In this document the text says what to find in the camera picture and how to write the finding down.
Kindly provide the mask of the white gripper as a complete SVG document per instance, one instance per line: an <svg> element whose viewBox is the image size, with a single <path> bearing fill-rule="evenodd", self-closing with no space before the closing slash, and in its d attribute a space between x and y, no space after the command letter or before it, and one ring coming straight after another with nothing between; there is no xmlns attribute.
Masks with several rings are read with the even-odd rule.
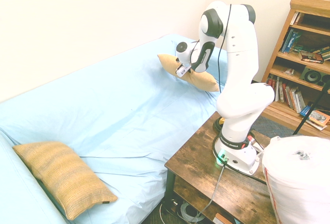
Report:
<svg viewBox="0 0 330 224"><path fill-rule="evenodd" d="M191 69L191 66L184 66L183 64L181 64L177 69L176 69L176 75L178 77L182 77L184 74L186 74L187 72L189 72L189 70Z"/></svg>

